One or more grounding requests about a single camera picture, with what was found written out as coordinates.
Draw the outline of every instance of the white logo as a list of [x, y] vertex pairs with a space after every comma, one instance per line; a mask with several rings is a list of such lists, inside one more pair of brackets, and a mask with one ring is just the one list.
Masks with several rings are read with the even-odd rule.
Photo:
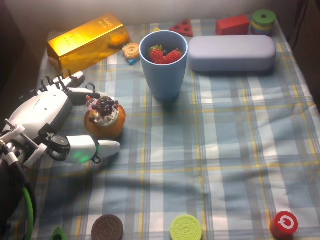
[[[285, 219], [288, 219], [290, 221], [290, 226], [285, 225]], [[280, 221], [278, 221], [278, 224], [280, 224], [285, 229], [292, 229], [295, 225], [295, 222], [291, 217], [284, 215], [280, 218]]]

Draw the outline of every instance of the checkered fabric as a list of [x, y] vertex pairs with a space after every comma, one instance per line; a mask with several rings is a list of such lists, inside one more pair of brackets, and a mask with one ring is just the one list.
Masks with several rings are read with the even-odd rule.
[[[214, 19], [191, 23], [195, 37], [215, 34]], [[139, 43], [173, 24], [127, 29]], [[187, 67], [179, 98], [167, 105], [151, 95], [141, 62], [130, 66], [122, 52], [84, 70], [86, 83], [125, 108], [121, 150], [98, 165], [36, 163], [33, 238], [47, 240], [61, 226], [69, 240], [90, 240], [95, 220], [113, 214], [124, 240], [169, 240], [174, 218], [190, 214], [203, 240], [269, 240], [271, 219], [289, 211], [298, 239], [320, 239], [319, 113], [278, 23], [273, 40], [273, 72], [200, 75]], [[40, 78], [55, 74], [44, 56]], [[75, 106], [60, 135], [87, 135], [86, 110]], [[21, 204], [12, 239], [26, 231], [24, 213]]]

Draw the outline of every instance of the orange cupcake base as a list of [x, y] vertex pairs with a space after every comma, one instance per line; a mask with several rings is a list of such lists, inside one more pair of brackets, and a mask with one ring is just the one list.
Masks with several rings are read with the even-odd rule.
[[84, 116], [84, 126], [89, 133], [97, 138], [111, 138], [116, 139], [120, 137], [123, 132], [125, 121], [126, 121], [126, 111], [119, 104], [118, 105], [119, 115], [116, 122], [110, 126], [101, 127], [95, 122], [89, 121], [90, 117], [94, 116], [93, 111], [87, 111]]

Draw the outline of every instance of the strawberry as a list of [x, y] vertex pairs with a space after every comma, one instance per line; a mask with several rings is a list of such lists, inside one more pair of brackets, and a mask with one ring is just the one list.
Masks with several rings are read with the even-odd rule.
[[178, 61], [180, 58], [182, 58], [182, 53], [178, 49], [176, 49], [163, 57], [160, 64], [172, 64]]
[[162, 60], [164, 58], [164, 52], [162, 46], [153, 46], [149, 48], [149, 57], [152, 63], [154, 64], [162, 64]]

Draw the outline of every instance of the lime green round cookie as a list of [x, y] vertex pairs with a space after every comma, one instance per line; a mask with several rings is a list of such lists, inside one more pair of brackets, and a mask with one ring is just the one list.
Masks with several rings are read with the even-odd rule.
[[255, 11], [252, 15], [253, 21], [262, 27], [272, 26], [276, 21], [276, 15], [273, 11], [261, 9]]
[[173, 220], [170, 235], [172, 240], [201, 240], [202, 227], [194, 216], [180, 215]]

